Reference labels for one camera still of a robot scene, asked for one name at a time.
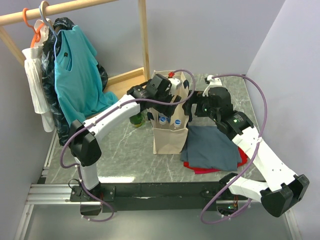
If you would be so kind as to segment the green Perrier glass bottle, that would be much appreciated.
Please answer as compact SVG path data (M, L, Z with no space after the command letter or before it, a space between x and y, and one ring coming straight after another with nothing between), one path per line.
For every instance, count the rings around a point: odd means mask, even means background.
M129 118L129 121L132 124L132 126L135 127L135 128L141 127L145 122L144 116L143 116L143 114L141 112L136 114L136 115L131 116Z

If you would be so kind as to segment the cream canvas tote bag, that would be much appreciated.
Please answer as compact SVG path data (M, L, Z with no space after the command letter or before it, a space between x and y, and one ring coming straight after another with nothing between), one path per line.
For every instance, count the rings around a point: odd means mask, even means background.
M189 95L189 82L183 72L177 72L173 76L173 86L176 87L174 95L181 96L182 100L186 99ZM161 129L159 124L159 117L165 117L164 114L159 113L153 108L147 109L147 117L152 123L153 131L153 154L179 154L187 140L188 128L187 123L189 116L185 115L183 110L183 103L180 103L175 108L175 111L171 117L166 117L168 121L167 129ZM181 127L179 129L171 129L173 121L181 120Z

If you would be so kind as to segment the light blue clothes hanger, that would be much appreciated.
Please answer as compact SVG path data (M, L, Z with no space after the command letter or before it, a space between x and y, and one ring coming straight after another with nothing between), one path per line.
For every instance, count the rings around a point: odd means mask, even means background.
M53 25L47 20L46 18L46 15L45 15L45 8L49 6L49 3L45 0L43 0L38 9L39 9L39 13L40 13L40 16L41 16L41 19L43 21L43 23L49 27L49 29L51 30L53 36L55 37L55 42L54 42L54 46L53 46L53 53L54 53L54 59L57 58L57 49L56 49L56 46L57 46L57 42L58 42L58 34L56 33Z

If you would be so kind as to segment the aluminium frame rail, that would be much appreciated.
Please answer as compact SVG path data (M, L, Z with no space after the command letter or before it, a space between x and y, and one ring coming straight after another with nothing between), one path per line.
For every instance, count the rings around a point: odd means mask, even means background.
M153 154L150 130L138 135L113 131L103 140L106 149L97 164L98 178L113 187L116 216L109 222L82 220L80 202L72 198L67 181L77 178L74 162L56 137L51 142L43 173L30 187L15 238L17 240L185 240L218 239L215 226L199 220L201 209L219 190L226 171L195 174L176 154Z

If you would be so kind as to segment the turquoise hanging shirt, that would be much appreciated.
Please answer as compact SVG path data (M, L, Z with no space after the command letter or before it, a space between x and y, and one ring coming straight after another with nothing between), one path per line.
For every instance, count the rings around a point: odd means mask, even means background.
M104 92L97 68L97 51L78 25L60 30L62 44L54 61L54 87L61 110L70 125L84 122L118 101Z

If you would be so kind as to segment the white hanging garment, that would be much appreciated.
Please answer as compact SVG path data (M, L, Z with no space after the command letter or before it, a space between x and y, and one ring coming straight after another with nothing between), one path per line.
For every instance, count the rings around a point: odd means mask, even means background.
M22 54L25 57L24 70L29 84L34 112L41 116L44 131L50 133L55 129L55 124L43 90L41 69L43 46L49 36L49 27L38 19L34 24L34 28L40 29L40 40L33 47L22 50Z

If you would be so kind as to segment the wooden clothes rack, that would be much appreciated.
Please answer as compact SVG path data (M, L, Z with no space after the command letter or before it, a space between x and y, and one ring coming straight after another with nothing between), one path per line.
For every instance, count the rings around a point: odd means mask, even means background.
M56 131L60 142L68 138L74 121L86 123L120 103L108 91L114 82L96 59L97 51L81 28L69 18L48 18L50 5L34 9L33 39L28 48L14 50L23 64L34 112L43 129Z

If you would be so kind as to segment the pocari sweat bottle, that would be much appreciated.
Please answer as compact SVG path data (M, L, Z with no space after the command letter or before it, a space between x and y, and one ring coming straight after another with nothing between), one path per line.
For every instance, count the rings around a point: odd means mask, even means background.
M171 125L171 129L172 130L177 130L177 129L180 129L182 126L182 122L180 119L175 119Z
M158 122L159 122L159 127L161 129L167 129L168 127L168 120L165 116L160 116L159 119L158 119Z

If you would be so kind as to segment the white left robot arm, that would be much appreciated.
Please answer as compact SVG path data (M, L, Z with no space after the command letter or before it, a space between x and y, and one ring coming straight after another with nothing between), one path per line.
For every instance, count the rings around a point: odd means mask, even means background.
M97 116L85 122L75 120L70 127L69 148L79 167L82 195L88 201L102 198L97 161L102 156L104 137L124 120L136 120L144 110L153 123L177 130L183 126L178 109L188 95L188 81L175 78L172 72L168 76L157 73L147 82L131 87L115 105Z

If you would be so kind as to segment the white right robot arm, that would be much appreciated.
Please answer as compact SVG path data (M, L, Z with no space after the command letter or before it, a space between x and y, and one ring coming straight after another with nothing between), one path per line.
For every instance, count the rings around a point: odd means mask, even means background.
M303 198L310 184L309 179L304 174L297 175L286 166L259 136L249 117L234 110L226 88L211 87L207 93L193 93L182 107L186 115L192 115L193 105L196 105L195 116L213 120L217 129L253 161L265 180L260 182L230 173L220 181L222 198L244 196L260 202L270 215L277 218Z

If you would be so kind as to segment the orange clothes hanger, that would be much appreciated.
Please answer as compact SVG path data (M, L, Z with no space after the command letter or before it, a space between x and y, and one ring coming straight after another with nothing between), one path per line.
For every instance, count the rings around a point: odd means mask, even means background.
M28 8L24 8L22 10L22 18L23 18L23 21L24 21L25 25L27 27L31 28L32 31L33 31L33 38L32 38L31 43L30 43L30 48L33 48L35 46L35 43L38 43L41 40L40 30L41 30L43 24L39 26L39 29L35 29L34 26L30 25L28 23L28 20L27 20L27 11L28 10L29 10Z

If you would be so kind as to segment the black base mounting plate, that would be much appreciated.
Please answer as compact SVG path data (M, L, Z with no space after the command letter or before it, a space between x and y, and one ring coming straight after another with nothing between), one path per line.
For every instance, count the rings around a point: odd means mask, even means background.
M103 200L115 212L203 209L222 189L217 181L102 183Z

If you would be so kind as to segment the dark floral hanging garment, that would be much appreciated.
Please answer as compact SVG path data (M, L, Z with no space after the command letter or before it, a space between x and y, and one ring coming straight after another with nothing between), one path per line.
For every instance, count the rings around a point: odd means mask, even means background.
M68 17L57 18L53 24L56 30L72 30L75 24ZM52 113L53 122L57 131L59 144L64 146L69 139L69 124L65 115L60 107L58 96L55 91L55 57L54 57L54 44L56 38L51 30L49 30L48 39L44 42L41 54L41 72L42 72L42 87L44 90L45 98ZM62 45L61 34L58 34L57 44L55 46L56 53L60 52ZM102 90L108 83L108 74L103 66L97 64L97 69L100 75Z

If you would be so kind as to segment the grey folded cloth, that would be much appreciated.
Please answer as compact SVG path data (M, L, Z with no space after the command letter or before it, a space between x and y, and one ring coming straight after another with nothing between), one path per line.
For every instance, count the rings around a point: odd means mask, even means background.
M180 160L192 168L235 171L242 158L238 147L215 126L188 127Z

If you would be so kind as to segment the Pocari Sweat bottle lower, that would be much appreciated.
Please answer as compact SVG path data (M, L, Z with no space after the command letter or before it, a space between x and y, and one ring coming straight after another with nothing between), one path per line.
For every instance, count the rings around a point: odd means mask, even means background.
M158 119L158 122L159 122L159 127L161 129L167 129L168 127L168 120L165 116L160 116L159 119Z

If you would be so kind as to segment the red folded cloth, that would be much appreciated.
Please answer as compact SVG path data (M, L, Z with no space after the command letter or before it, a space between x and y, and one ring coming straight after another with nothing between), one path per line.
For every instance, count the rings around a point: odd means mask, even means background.
M240 155L241 161L237 163L237 167L241 167L247 163L247 155L244 153L243 150L238 148L238 153ZM220 169L215 169L215 168L199 168L199 167L190 167L189 163L186 161L183 161L183 166L187 169L193 170L196 175L200 174L209 174L209 173L216 173L216 172L221 172Z

